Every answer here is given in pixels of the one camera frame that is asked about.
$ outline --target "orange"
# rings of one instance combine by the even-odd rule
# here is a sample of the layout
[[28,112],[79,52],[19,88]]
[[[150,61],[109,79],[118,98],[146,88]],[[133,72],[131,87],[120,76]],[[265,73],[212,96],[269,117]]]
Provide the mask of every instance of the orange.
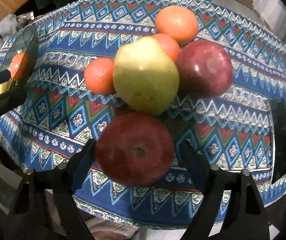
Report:
[[86,87],[95,94],[107,95],[114,92],[114,60],[101,57],[93,60],[84,70]]
[[173,61],[176,60],[180,53],[180,46],[175,39],[163,33],[154,34],[152,35],[152,38],[156,39],[160,43],[162,49],[164,49]]
[[11,78],[15,81],[20,81],[30,73],[30,57],[27,53],[21,52],[16,54],[11,64],[9,65],[9,71],[11,72]]
[[162,9],[155,18],[155,26],[160,33],[171,36],[180,44],[192,41],[199,31],[199,23],[194,13],[181,6]]

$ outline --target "cloth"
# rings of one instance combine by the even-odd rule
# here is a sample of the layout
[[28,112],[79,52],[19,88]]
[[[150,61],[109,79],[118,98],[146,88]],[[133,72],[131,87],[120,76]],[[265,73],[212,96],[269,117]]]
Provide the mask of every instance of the cloth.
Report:
[[118,224],[102,218],[92,218],[86,221],[86,225],[91,233],[100,231],[111,231],[124,236],[124,239],[131,238],[139,227]]
[[9,14],[0,22],[0,50],[4,42],[14,37],[16,32],[24,28],[29,20],[30,18],[27,15],[15,16],[14,14]]
[[25,17],[19,18],[14,14],[7,15],[0,22],[0,35],[4,41],[15,36],[15,33],[24,28],[28,23]]
[[[150,187],[132,188],[107,178],[95,163],[75,193],[77,206],[97,217],[154,229],[186,228],[202,201],[179,157],[188,139],[210,164],[251,171],[265,206],[286,193],[286,175],[271,185],[273,148],[269,98],[286,103],[286,53],[260,25],[203,0],[80,0],[35,22],[39,59],[28,81],[34,89],[18,109],[0,117],[0,144],[22,166],[48,170],[67,162],[89,138],[129,111],[115,95],[87,90],[84,68],[98,57],[114,57],[120,46],[155,33],[157,13],[167,5],[195,12],[197,39],[224,47],[234,79],[221,97],[176,98],[160,115],[175,145],[169,172]],[[1,50],[0,64],[14,39]],[[230,193],[216,218],[222,222]]]

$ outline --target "patterned tablecloth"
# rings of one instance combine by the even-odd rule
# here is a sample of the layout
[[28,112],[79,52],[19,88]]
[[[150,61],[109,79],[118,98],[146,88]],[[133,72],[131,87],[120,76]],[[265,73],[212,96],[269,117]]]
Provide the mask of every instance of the patterned tablecloth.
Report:
[[[286,193],[286,175],[270,182],[272,146],[267,100],[286,102],[286,52],[281,41],[260,25],[202,0],[79,0],[35,22],[39,59],[24,105],[0,117],[0,144],[24,169],[53,169],[97,139],[128,107],[115,95],[87,90],[83,70],[97,57],[114,57],[118,48],[155,33],[156,14],[180,5],[195,12],[197,39],[214,41],[231,55],[234,80],[216,99],[176,98],[160,119],[176,148],[168,174],[151,187],[125,187],[94,164],[77,206],[95,216],[150,228],[186,228],[202,201],[182,166],[178,148],[188,139],[209,163],[224,170],[247,168],[265,206]],[[15,39],[7,41],[0,64]],[[224,218],[225,192],[216,222]]]

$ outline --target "pear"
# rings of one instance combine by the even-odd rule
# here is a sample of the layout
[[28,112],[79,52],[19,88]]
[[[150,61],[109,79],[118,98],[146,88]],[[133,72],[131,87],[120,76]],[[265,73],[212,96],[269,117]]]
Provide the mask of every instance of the pear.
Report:
[[136,111],[160,114],[176,96],[179,73],[158,41],[143,37],[117,51],[113,83],[118,96]]

